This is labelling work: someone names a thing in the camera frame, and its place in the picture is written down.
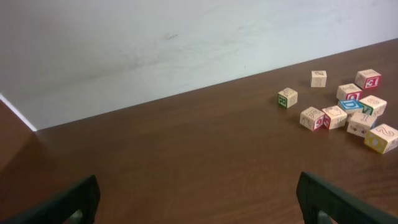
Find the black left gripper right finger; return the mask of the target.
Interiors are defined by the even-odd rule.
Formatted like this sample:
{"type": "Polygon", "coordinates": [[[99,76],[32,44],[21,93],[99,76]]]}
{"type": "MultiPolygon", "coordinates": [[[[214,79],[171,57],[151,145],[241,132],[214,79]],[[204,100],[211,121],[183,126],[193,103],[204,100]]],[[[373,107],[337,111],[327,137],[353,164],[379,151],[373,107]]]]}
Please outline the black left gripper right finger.
{"type": "Polygon", "coordinates": [[[397,218],[331,185],[310,172],[300,174],[297,189],[305,224],[397,223],[397,218]]]}

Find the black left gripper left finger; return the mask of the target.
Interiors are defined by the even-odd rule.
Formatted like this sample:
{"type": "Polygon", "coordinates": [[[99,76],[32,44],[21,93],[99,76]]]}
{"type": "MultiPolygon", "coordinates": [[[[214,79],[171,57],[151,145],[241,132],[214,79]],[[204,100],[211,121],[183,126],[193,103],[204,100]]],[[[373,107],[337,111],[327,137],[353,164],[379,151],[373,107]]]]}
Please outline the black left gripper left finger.
{"type": "Polygon", "coordinates": [[[1,223],[64,223],[80,212],[78,223],[94,223],[100,202],[100,188],[95,175],[89,175],[66,190],[1,223]]]}

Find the yellow wooden block 7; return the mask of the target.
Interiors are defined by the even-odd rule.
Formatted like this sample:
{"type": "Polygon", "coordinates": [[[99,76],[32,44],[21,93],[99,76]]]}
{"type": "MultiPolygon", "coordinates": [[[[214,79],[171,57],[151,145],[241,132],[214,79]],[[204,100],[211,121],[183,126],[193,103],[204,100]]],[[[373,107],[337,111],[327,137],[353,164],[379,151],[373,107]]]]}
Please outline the yellow wooden block 7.
{"type": "Polygon", "coordinates": [[[380,124],[368,131],[364,144],[380,154],[385,154],[397,148],[397,130],[386,124],[380,124]]]}

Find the green-edged wooden block 6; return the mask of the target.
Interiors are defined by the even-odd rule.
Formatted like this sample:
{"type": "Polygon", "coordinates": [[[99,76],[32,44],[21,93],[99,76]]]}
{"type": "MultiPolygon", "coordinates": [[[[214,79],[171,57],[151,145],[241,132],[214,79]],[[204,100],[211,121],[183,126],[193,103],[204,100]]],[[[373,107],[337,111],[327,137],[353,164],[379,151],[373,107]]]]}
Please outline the green-edged wooden block 6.
{"type": "Polygon", "coordinates": [[[371,116],[383,115],[387,106],[387,101],[373,95],[362,98],[359,102],[363,105],[363,113],[371,116]]]}

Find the red U wooden block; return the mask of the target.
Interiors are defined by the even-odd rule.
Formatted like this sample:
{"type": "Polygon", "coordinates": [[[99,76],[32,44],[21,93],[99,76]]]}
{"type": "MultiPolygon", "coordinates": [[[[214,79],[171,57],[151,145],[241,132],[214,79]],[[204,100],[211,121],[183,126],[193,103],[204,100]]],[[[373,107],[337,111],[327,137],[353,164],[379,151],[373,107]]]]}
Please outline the red U wooden block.
{"type": "Polygon", "coordinates": [[[362,89],[354,83],[349,83],[338,87],[336,98],[338,100],[360,100],[362,94],[362,89]]]}

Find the red H wooden block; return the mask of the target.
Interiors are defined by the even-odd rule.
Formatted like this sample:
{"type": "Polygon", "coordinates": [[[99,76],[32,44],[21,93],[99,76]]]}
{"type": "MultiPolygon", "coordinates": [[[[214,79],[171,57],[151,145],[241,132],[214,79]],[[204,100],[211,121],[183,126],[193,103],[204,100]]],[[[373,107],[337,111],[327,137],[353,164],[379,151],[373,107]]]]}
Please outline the red H wooden block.
{"type": "Polygon", "coordinates": [[[363,90],[377,88],[382,75],[373,69],[362,70],[356,74],[355,84],[363,90]]]}

